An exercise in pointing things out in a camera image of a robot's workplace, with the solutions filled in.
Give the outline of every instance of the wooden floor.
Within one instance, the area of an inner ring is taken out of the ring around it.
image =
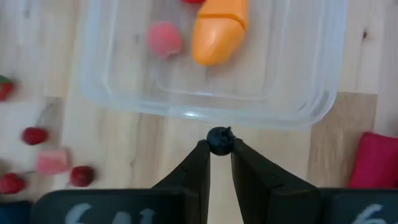
[[[74,164],[98,169],[92,188],[151,187],[217,124],[109,110],[83,97],[73,66],[79,8],[74,0],[0,0],[0,73],[21,84],[12,103],[0,105],[1,172],[32,170],[39,149],[62,145]],[[233,126],[235,135],[317,186],[344,187],[362,132],[398,136],[396,21],[397,1],[349,0],[340,92],[328,115],[292,131]],[[35,124],[51,129],[51,141],[23,145],[21,130]],[[230,159],[211,165],[209,223],[242,223]],[[68,174],[32,174],[28,190],[3,200],[35,200],[67,182]]]

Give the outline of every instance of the clear plastic container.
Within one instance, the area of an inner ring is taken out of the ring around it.
[[[181,0],[90,0],[79,71],[84,94],[110,108],[288,129],[326,115],[338,89],[347,0],[249,0],[242,47],[224,65],[191,55],[199,6]],[[180,28],[184,52],[152,55],[155,21]]]

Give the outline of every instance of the orange toy vegetable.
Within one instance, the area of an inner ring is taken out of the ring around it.
[[[242,44],[248,28],[248,0],[207,0],[193,31],[193,58],[201,65],[221,64]]]

